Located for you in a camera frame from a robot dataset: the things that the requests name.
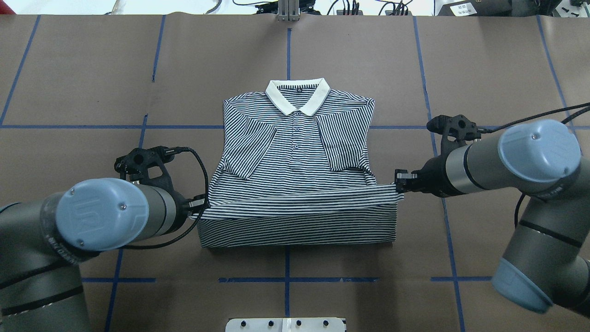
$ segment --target shirt collar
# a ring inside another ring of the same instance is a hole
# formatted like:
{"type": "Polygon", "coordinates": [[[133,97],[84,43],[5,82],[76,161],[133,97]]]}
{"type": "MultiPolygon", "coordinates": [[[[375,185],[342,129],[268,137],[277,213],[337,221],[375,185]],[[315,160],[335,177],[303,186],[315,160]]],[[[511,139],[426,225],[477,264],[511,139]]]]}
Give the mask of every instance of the shirt collar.
{"type": "Polygon", "coordinates": [[[317,110],[321,107],[324,100],[328,96],[330,92],[330,86],[326,83],[325,79],[315,79],[315,80],[297,80],[297,81],[277,81],[272,80],[268,84],[266,88],[266,95],[270,99],[270,101],[278,108],[283,114],[289,115],[297,110],[300,110],[303,114],[312,116],[314,115],[317,110]],[[310,84],[317,84],[316,91],[313,93],[312,97],[307,101],[305,105],[301,108],[296,108],[293,106],[278,90],[279,86],[282,85],[289,85],[289,86],[304,86],[310,84]]]}

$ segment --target wire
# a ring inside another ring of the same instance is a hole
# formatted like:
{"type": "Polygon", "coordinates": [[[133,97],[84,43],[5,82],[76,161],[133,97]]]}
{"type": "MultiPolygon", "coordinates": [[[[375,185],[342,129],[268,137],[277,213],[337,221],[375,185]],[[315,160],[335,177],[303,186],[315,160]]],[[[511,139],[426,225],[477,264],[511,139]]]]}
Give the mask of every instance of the wire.
{"type": "Polygon", "coordinates": [[[381,7],[381,10],[379,11],[379,14],[377,16],[380,16],[381,15],[381,12],[383,11],[383,9],[385,9],[385,6],[387,6],[389,4],[392,4],[394,6],[394,10],[395,10],[395,2],[391,2],[391,1],[380,1],[380,0],[377,0],[377,1],[384,2],[385,3],[385,5],[383,5],[383,7],[381,7]]]}
{"type": "Polygon", "coordinates": [[[330,6],[330,9],[328,9],[328,12],[326,13],[326,15],[330,15],[330,11],[332,11],[332,8],[334,8],[334,5],[336,5],[336,3],[340,1],[340,0],[335,0],[334,2],[332,2],[332,5],[330,6]]]}
{"type": "Polygon", "coordinates": [[[205,13],[205,15],[207,15],[207,14],[211,14],[212,12],[216,11],[216,10],[217,10],[217,8],[219,8],[219,6],[220,6],[220,5],[221,5],[221,0],[217,0],[217,4],[216,4],[216,5],[215,5],[213,8],[209,9],[209,10],[208,10],[208,11],[205,13]]]}
{"type": "Polygon", "coordinates": [[[196,153],[195,150],[193,150],[191,148],[180,148],[180,150],[181,150],[181,152],[192,153],[192,155],[195,156],[196,160],[199,162],[199,165],[201,166],[201,170],[203,171],[203,176],[205,177],[205,201],[203,202],[203,208],[199,211],[199,214],[195,218],[195,221],[193,222],[193,224],[186,231],[184,231],[184,233],[180,234],[179,236],[175,237],[174,239],[172,239],[168,242],[160,243],[158,245],[149,245],[149,246],[127,245],[127,246],[123,246],[122,248],[134,249],[134,250],[145,250],[145,249],[158,249],[158,248],[162,248],[165,246],[169,246],[169,245],[175,243],[176,241],[180,240],[181,238],[185,237],[188,233],[190,233],[191,230],[193,230],[195,228],[196,224],[201,219],[201,216],[203,215],[203,212],[205,211],[205,208],[207,207],[207,205],[209,203],[209,176],[207,175],[207,170],[205,169],[205,165],[203,164],[203,161],[201,160],[201,158],[199,157],[199,155],[196,153]]]}
{"type": "MultiPolygon", "coordinates": [[[[576,109],[576,108],[582,108],[582,107],[586,107],[586,106],[590,106],[590,103],[584,103],[584,104],[570,106],[570,107],[566,107],[566,108],[554,109],[554,110],[550,110],[548,112],[544,112],[544,113],[540,113],[540,114],[537,114],[537,115],[529,116],[528,118],[516,120],[516,121],[510,122],[510,123],[507,123],[505,125],[496,127],[494,129],[478,128],[477,131],[479,131],[482,134],[491,134],[493,132],[497,132],[497,131],[502,130],[504,128],[508,128],[510,126],[516,125],[518,123],[522,123],[522,122],[529,121],[529,120],[532,120],[532,119],[540,118],[542,116],[547,116],[547,115],[551,115],[551,114],[559,113],[559,112],[565,112],[567,110],[572,110],[572,109],[576,109]]],[[[583,110],[580,110],[579,112],[576,112],[576,113],[572,114],[570,117],[568,117],[567,119],[565,119],[565,120],[568,120],[568,121],[563,122],[563,123],[567,123],[567,122],[571,121],[573,118],[577,117],[578,115],[587,112],[587,110],[584,111],[584,112],[582,112],[582,111],[583,110]]]]}
{"type": "MultiPolygon", "coordinates": [[[[576,105],[576,106],[571,106],[571,107],[568,107],[568,108],[551,110],[549,112],[541,113],[540,115],[536,115],[534,117],[531,117],[530,116],[529,118],[533,118],[534,119],[534,118],[538,118],[538,117],[543,116],[543,115],[553,114],[553,113],[557,113],[557,112],[564,112],[566,110],[570,110],[570,109],[574,109],[574,108],[580,108],[580,107],[584,107],[584,106],[587,106],[587,105],[590,105],[590,103],[576,105]]],[[[589,110],[590,110],[590,106],[587,106],[586,108],[583,108],[583,109],[575,112],[574,114],[568,116],[561,123],[566,124],[566,123],[570,122],[571,120],[577,118],[578,116],[586,113],[589,110]]],[[[525,194],[520,195],[520,198],[518,199],[518,203],[516,203],[516,208],[514,209],[514,228],[517,228],[518,227],[519,210],[520,210],[520,206],[522,205],[522,201],[525,199],[525,196],[526,196],[525,194]]]]}
{"type": "Polygon", "coordinates": [[[231,0],[234,5],[238,5],[238,6],[251,6],[251,5],[258,5],[258,4],[270,4],[270,1],[258,1],[258,2],[253,2],[251,4],[236,4],[235,0],[231,0]]]}
{"type": "Polygon", "coordinates": [[[520,210],[520,206],[522,205],[522,201],[525,200],[525,194],[520,195],[518,199],[518,203],[516,203],[516,209],[514,210],[514,228],[518,227],[518,214],[520,210]]]}
{"type": "Polygon", "coordinates": [[[574,120],[574,119],[575,119],[575,118],[577,118],[578,116],[580,116],[580,115],[582,115],[582,114],[586,113],[586,112],[587,112],[587,111],[589,111],[589,110],[590,110],[590,107],[587,107],[587,108],[581,109],[581,110],[579,110],[579,111],[575,112],[574,114],[572,114],[572,115],[568,116],[567,118],[565,118],[565,119],[564,119],[564,120],[563,120],[561,123],[563,123],[563,124],[566,124],[566,123],[570,122],[571,120],[574,120]]]}

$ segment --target blue tape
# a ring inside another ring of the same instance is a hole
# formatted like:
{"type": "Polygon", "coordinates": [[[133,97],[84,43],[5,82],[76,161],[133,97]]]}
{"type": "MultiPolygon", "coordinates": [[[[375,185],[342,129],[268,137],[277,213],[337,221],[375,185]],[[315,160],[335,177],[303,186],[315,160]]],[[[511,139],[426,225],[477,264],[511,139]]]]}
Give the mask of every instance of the blue tape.
{"type": "Polygon", "coordinates": [[[111,320],[113,319],[114,301],[117,295],[117,285],[119,284],[119,273],[121,272],[121,263],[123,262],[123,249],[119,249],[117,257],[117,266],[114,270],[113,289],[111,290],[111,297],[109,301],[109,310],[107,312],[107,320],[104,324],[104,332],[109,332],[111,320]]]}
{"type": "Polygon", "coordinates": [[[143,148],[143,138],[146,135],[146,126],[148,125],[148,115],[143,116],[142,133],[139,135],[139,148],[143,148]]]}
{"type": "Polygon", "coordinates": [[[426,129],[426,126],[369,126],[369,129],[426,129]]]}
{"type": "MultiPolygon", "coordinates": [[[[428,97],[428,90],[426,88],[426,74],[424,73],[424,61],[422,60],[422,49],[420,47],[420,36],[418,32],[418,20],[416,16],[413,17],[414,19],[414,34],[416,36],[416,49],[418,52],[418,62],[420,65],[420,75],[422,76],[422,89],[424,91],[424,102],[426,103],[426,109],[428,111],[428,120],[432,120],[432,112],[430,109],[430,99],[428,97]]],[[[436,140],[434,139],[434,134],[430,133],[430,140],[432,143],[432,152],[436,157],[438,155],[437,152],[437,144],[436,140]]],[[[463,306],[461,305],[461,294],[459,292],[459,283],[457,282],[457,269],[455,268],[455,254],[453,251],[453,240],[451,238],[451,227],[448,223],[448,213],[447,213],[447,202],[442,200],[442,207],[444,209],[444,222],[447,228],[447,245],[448,245],[448,253],[449,253],[449,260],[451,262],[451,271],[453,273],[453,284],[455,287],[455,300],[457,302],[457,312],[459,315],[459,326],[461,328],[461,332],[465,332],[465,322],[463,320],[463,306]]]]}
{"type": "MultiPolygon", "coordinates": [[[[88,283],[112,283],[114,282],[114,278],[82,278],[82,282],[88,283]]],[[[156,278],[119,278],[119,283],[145,283],[145,284],[153,284],[156,282],[156,278]]]]}
{"type": "Polygon", "coordinates": [[[450,281],[491,281],[491,276],[458,276],[453,278],[451,276],[434,276],[430,278],[432,282],[450,282],[450,281]]]}
{"type": "Polygon", "coordinates": [[[162,22],[160,23],[160,36],[158,36],[158,46],[156,47],[156,56],[153,59],[152,82],[156,81],[156,69],[158,68],[158,58],[160,57],[160,46],[162,45],[162,35],[164,35],[164,22],[166,22],[166,15],[162,15],[162,22]]]}
{"type": "Polygon", "coordinates": [[[287,28],[287,80],[291,79],[291,28],[287,28]]]}
{"type": "MultiPolygon", "coordinates": [[[[557,87],[557,92],[559,94],[559,98],[561,99],[561,105],[563,107],[568,107],[565,102],[565,97],[563,96],[563,90],[561,89],[561,84],[559,84],[559,79],[557,78],[557,73],[555,72],[555,68],[553,67],[553,61],[551,60],[551,55],[549,54],[549,48],[547,47],[547,41],[545,40],[545,32],[543,31],[543,24],[541,23],[541,16],[537,15],[537,25],[539,26],[539,34],[541,34],[541,42],[543,43],[543,48],[545,49],[545,56],[547,57],[547,62],[549,63],[549,69],[551,69],[551,75],[553,75],[553,80],[555,81],[555,86],[557,87]]],[[[567,116],[571,114],[569,111],[565,111],[567,116]]],[[[573,124],[573,120],[567,124],[573,132],[573,135],[576,136],[578,139],[578,134],[576,133],[575,126],[573,124]]]]}
{"type": "Polygon", "coordinates": [[[291,317],[290,299],[291,247],[285,246],[285,317],[291,317]]]}
{"type": "Polygon", "coordinates": [[[27,54],[29,53],[29,49],[31,48],[33,38],[35,37],[35,32],[37,32],[37,27],[39,26],[40,19],[41,19],[41,16],[37,15],[37,20],[35,21],[35,25],[33,25],[33,30],[31,31],[31,36],[29,37],[29,42],[27,43],[27,47],[25,48],[25,52],[22,55],[21,63],[18,65],[17,74],[14,76],[14,81],[12,81],[12,86],[10,88],[10,92],[8,92],[8,97],[6,99],[6,103],[4,104],[4,110],[2,111],[2,115],[0,115],[0,125],[2,125],[2,123],[4,123],[4,118],[6,118],[6,113],[8,112],[8,106],[10,105],[10,101],[12,100],[12,94],[14,93],[14,89],[17,87],[18,78],[21,76],[22,67],[25,64],[25,60],[27,59],[27,54]]]}
{"type": "MultiPolygon", "coordinates": [[[[428,90],[426,89],[426,74],[424,73],[424,61],[422,60],[422,48],[420,47],[420,34],[418,32],[418,20],[416,16],[413,17],[414,19],[414,34],[416,36],[416,50],[418,52],[418,63],[420,65],[420,75],[422,77],[422,91],[424,92],[424,102],[426,103],[426,110],[428,121],[432,120],[432,112],[430,111],[430,98],[428,97],[428,90]]],[[[438,155],[437,152],[437,144],[434,140],[434,134],[430,133],[430,139],[432,142],[432,151],[434,156],[438,155]]]]}

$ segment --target polo shirt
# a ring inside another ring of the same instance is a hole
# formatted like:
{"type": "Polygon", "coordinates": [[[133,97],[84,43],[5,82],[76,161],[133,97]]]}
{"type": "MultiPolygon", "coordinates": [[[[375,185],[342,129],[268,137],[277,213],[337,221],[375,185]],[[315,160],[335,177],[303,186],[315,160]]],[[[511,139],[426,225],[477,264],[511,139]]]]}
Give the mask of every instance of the polo shirt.
{"type": "Polygon", "coordinates": [[[394,184],[377,185],[366,134],[375,101],[325,79],[269,82],[224,101],[224,151],[201,245],[395,240],[394,184]]]}

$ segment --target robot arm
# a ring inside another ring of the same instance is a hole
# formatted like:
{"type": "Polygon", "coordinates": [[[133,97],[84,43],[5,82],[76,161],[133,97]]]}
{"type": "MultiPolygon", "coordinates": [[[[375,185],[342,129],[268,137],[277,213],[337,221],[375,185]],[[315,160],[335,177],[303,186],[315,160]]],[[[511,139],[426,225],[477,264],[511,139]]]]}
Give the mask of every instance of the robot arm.
{"type": "Polygon", "coordinates": [[[590,230],[590,161],[567,127],[541,120],[467,145],[478,133],[465,117],[429,126],[443,134],[442,154],[411,174],[396,170],[401,190],[449,197],[515,187],[531,196],[492,284],[537,313],[557,304],[590,317],[590,263],[578,256],[590,230]]]}
{"type": "Polygon", "coordinates": [[[44,200],[0,208],[4,330],[89,332],[78,264],[100,252],[173,232],[189,212],[206,204],[203,196],[190,202],[175,192],[163,166],[174,154],[189,150],[134,149],[115,163],[121,178],[130,175],[134,183],[87,180],[44,200]],[[162,175],[149,178],[150,167],[160,167],[162,175]]]}

